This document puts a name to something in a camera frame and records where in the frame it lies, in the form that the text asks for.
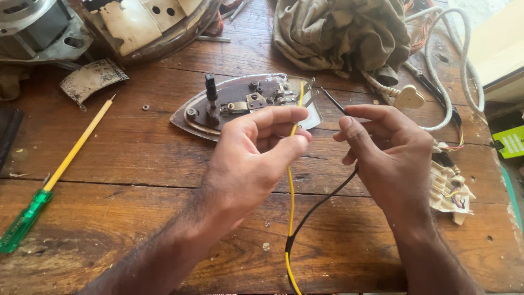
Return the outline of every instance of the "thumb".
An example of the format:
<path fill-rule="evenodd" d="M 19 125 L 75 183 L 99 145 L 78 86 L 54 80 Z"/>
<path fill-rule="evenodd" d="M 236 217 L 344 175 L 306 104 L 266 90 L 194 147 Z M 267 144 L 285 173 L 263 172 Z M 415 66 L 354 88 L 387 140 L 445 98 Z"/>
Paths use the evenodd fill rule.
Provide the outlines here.
<path fill-rule="evenodd" d="M 264 153 L 268 163 L 278 165 L 283 170 L 290 166 L 293 161 L 305 153 L 309 144 L 308 139 L 303 135 L 293 135 L 281 139 L 274 148 Z"/>
<path fill-rule="evenodd" d="M 369 157 L 376 154 L 379 148 L 375 145 L 367 130 L 355 118 L 345 116 L 340 118 L 340 133 L 350 144 L 351 150 L 357 158 Z"/>

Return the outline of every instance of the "screwdriver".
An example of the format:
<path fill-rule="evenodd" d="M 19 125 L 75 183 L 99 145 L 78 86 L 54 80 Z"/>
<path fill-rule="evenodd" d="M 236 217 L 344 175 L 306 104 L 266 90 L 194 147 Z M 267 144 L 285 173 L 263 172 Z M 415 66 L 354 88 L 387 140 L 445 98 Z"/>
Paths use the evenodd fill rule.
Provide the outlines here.
<path fill-rule="evenodd" d="M 93 121 L 91 121 L 91 124 L 89 124 L 88 128 L 84 131 L 67 157 L 65 157 L 62 164 L 60 164 L 57 171 L 53 174 L 48 183 L 43 188 L 36 191 L 29 206 L 22 210 L 11 226 L 9 226 L 4 236 L 0 239 L 0 253 L 9 253 L 16 249 L 18 243 L 20 243 L 33 223 L 35 223 L 36 218 L 38 217 L 43 206 L 51 200 L 53 195 L 51 190 L 53 189 L 53 186 L 58 181 L 60 176 L 62 176 L 62 173 L 66 170 L 69 163 L 71 163 L 74 156 L 78 153 L 78 150 L 88 139 L 89 135 L 91 135 L 91 132 L 93 132 L 96 125 L 100 122 L 105 112 L 109 109 L 113 103 L 113 98 L 115 98 L 115 95 L 116 93 L 113 95 L 113 97 L 111 97 L 111 99 L 108 99 L 105 102 L 101 110 L 98 112 L 98 114 L 96 114 Z"/>

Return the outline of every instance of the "fingernail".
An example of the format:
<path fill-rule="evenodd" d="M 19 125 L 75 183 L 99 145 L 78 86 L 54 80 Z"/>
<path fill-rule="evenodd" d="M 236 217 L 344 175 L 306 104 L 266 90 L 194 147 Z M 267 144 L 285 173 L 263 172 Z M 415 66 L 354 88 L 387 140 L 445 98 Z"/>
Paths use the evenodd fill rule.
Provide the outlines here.
<path fill-rule="evenodd" d="M 348 128 L 349 126 L 351 126 L 352 123 L 353 123 L 353 120 L 350 116 L 344 116 L 340 118 L 339 120 L 340 129 L 344 130 Z"/>

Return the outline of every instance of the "hole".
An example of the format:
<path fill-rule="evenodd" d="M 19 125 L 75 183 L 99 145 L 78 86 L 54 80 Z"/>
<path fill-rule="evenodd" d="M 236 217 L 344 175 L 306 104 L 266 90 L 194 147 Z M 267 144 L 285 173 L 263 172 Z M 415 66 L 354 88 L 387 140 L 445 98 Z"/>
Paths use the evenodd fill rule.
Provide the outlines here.
<path fill-rule="evenodd" d="M 64 39 L 64 43 L 74 48 L 84 47 L 84 41 L 73 37 L 67 37 L 66 39 Z"/>
<path fill-rule="evenodd" d="M 20 5 L 16 5 L 16 6 L 8 8 L 8 9 L 4 9 L 4 13 L 5 14 L 13 14 L 15 12 L 22 11 L 22 10 L 26 9 L 27 7 L 29 7 L 29 4 L 27 4 L 27 2 L 24 2 L 24 3 L 20 4 Z"/>
<path fill-rule="evenodd" d="M 439 58 L 439 60 L 440 60 L 441 62 L 450 62 L 450 60 L 449 60 L 447 57 L 443 56 L 443 55 L 440 54 L 440 53 L 439 53 L 439 54 L 436 54 L 436 56 Z"/>

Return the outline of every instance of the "forearm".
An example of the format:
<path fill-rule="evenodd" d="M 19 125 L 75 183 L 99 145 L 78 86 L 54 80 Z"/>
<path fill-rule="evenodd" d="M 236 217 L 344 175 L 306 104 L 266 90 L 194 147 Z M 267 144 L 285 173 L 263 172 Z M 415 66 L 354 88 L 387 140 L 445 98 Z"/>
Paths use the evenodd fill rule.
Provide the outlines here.
<path fill-rule="evenodd" d="M 431 218 L 390 225 L 397 241 L 410 295 L 484 294 L 448 249 Z"/>
<path fill-rule="evenodd" d="M 82 291 L 85 294 L 168 294 L 231 226 L 199 191 L 183 213 Z"/>

